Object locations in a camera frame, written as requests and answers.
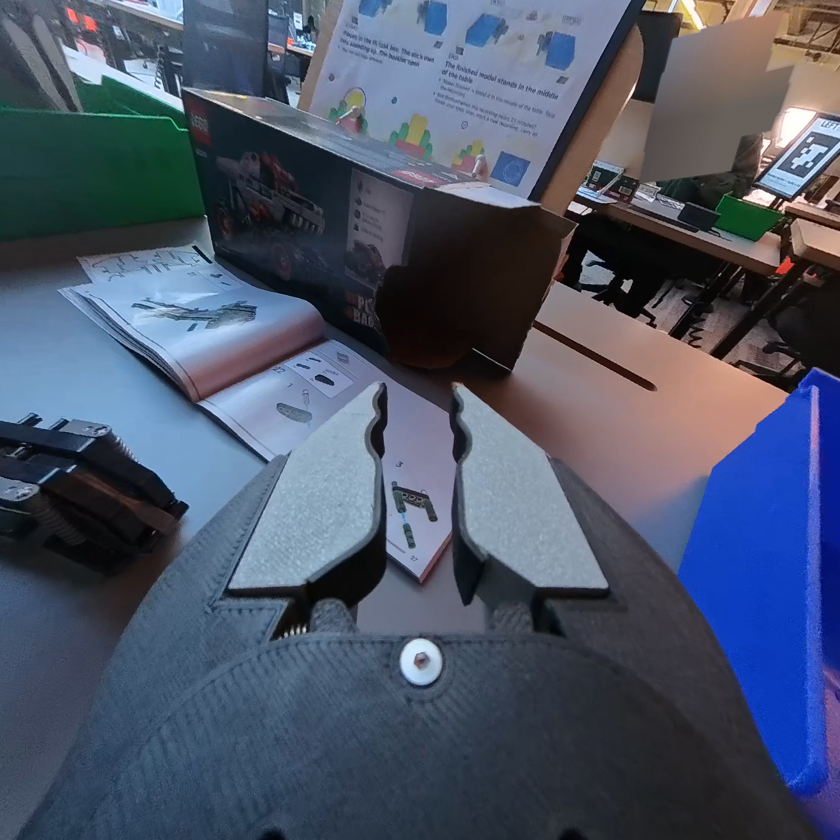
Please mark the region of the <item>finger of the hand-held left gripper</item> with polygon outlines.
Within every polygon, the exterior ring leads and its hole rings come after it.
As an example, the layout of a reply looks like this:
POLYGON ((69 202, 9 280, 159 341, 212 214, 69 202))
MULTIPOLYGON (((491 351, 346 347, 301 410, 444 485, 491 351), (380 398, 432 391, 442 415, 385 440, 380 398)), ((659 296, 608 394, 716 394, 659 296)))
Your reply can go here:
POLYGON ((66 501, 103 525, 174 526, 189 509, 109 425, 67 423, 75 438, 66 501))
POLYGON ((99 574, 117 574, 166 537, 151 526, 127 537, 86 509, 50 496, 33 497, 33 517, 46 531, 45 549, 99 574))

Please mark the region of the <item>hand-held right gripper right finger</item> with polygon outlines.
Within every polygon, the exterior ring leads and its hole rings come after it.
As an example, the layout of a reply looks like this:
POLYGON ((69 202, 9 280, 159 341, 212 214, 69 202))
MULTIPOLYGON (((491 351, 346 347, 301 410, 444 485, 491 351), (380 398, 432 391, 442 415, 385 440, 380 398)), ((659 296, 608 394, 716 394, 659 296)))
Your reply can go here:
POLYGON ((450 426, 462 603, 607 597, 606 576, 546 452, 461 383, 452 388, 450 426))

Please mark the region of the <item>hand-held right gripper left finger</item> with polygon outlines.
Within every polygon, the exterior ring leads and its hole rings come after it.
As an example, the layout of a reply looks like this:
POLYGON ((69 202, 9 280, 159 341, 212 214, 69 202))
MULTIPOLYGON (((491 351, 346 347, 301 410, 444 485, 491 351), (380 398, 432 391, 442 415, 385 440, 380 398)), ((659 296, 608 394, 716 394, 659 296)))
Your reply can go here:
POLYGON ((376 381, 290 453, 227 593, 357 606, 385 572, 382 456, 387 392, 376 381))

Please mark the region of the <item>open lego instruction booklet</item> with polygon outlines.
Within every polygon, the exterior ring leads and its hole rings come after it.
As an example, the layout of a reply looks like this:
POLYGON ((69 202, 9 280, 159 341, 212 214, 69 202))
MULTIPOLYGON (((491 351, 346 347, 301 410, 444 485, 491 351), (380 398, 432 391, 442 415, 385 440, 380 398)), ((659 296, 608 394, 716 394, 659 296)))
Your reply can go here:
POLYGON ((387 552, 424 582, 452 534, 448 414, 330 339, 310 302, 254 287, 200 255, 190 266, 167 266, 164 256, 79 258, 89 282, 59 294, 265 461, 384 383, 387 552))

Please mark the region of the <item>dark lego set box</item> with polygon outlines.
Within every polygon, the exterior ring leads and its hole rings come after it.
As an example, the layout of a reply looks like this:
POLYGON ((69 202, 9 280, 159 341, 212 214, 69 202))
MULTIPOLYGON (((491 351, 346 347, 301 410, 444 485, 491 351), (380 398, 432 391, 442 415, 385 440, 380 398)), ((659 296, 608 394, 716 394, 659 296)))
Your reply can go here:
POLYGON ((219 256, 396 363, 514 367, 571 220, 279 101, 182 101, 219 256))

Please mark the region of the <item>blue plastic bin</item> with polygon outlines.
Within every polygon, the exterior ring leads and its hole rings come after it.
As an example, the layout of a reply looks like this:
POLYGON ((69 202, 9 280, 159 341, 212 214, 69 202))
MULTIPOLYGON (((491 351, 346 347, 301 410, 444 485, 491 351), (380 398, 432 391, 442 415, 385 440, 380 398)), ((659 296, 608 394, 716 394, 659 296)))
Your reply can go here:
POLYGON ((791 792, 837 802, 838 378, 811 370, 712 469, 678 576, 791 792))

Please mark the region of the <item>large green plastic bin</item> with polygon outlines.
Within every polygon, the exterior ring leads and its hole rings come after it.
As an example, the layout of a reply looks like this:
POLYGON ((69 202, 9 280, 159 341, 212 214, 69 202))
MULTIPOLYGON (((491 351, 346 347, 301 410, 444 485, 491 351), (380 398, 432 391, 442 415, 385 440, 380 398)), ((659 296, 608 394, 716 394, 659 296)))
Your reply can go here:
POLYGON ((110 77, 79 80, 83 112, 1 110, 1 239, 200 217, 182 108, 110 77))

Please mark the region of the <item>long background desk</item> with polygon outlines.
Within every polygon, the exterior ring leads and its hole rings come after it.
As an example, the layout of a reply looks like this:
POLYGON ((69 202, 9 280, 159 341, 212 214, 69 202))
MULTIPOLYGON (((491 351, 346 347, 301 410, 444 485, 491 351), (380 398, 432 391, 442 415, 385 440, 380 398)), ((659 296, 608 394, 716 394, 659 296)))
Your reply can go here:
POLYGON ((705 309, 744 272, 766 278, 769 283, 777 280, 782 242, 774 233, 765 233, 753 242, 716 227, 700 229, 679 219, 682 207, 682 203, 659 197, 650 202, 638 197, 630 203, 612 202, 582 188, 574 195, 570 210, 583 217, 607 217, 688 249, 693 266, 698 259, 713 263, 711 271, 701 278, 696 300, 686 305, 668 331, 670 337, 684 341, 686 337, 697 337, 698 320, 706 317, 705 309))

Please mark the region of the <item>black office chair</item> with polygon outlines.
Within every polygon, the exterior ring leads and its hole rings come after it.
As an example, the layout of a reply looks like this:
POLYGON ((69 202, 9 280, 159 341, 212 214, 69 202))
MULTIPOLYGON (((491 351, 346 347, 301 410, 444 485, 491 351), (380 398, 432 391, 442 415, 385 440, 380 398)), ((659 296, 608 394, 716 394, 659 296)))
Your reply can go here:
POLYGON ((794 304, 770 316, 770 326, 800 356, 807 369, 839 378, 839 308, 837 303, 794 304))

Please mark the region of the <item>small green plastic bin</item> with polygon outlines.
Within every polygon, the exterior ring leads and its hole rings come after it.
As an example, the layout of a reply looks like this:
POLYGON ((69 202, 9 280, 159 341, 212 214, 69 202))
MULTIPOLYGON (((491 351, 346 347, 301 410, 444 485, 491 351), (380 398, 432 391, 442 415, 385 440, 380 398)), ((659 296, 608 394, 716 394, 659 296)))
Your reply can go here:
POLYGON ((713 227, 716 230, 751 242, 758 242, 784 217, 783 213, 738 199, 732 194, 721 198, 715 213, 717 221, 713 227))

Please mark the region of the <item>grey wedge-shaped panel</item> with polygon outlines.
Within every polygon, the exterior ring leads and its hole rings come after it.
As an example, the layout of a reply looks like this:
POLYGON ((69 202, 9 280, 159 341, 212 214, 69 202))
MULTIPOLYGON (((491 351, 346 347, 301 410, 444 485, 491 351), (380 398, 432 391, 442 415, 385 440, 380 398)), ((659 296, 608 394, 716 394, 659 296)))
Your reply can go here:
POLYGON ((31 3, 2 2, 1 103, 11 109, 83 112, 62 45, 31 3))

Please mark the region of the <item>short background desk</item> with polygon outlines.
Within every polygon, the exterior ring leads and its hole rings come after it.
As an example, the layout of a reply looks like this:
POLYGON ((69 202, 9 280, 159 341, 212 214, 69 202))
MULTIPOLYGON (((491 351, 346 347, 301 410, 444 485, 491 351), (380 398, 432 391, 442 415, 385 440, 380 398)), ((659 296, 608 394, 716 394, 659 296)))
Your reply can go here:
POLYGON ((795 258, 839 272, 839 216, 807 203, 789 203, 787 234, 795 258))

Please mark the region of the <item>tall black box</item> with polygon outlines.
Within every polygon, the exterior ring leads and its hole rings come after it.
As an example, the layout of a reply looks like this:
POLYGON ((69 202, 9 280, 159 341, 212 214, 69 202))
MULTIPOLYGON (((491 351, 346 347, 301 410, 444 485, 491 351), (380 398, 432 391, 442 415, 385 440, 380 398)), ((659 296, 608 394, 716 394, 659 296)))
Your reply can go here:
POLYGON ((261 98, 267 1, 184 1, 182 87, 261 98))

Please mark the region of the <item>tag sign screen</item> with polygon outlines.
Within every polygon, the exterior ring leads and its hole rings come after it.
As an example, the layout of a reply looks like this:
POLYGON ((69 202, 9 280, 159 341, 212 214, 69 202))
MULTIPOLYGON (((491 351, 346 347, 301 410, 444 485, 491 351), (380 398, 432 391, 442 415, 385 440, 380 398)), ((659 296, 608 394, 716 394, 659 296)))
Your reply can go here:
POLYGON ((759 173, 753 186, 790 201, 803 194, 839 155, 839 116, 818 112, 759 173))

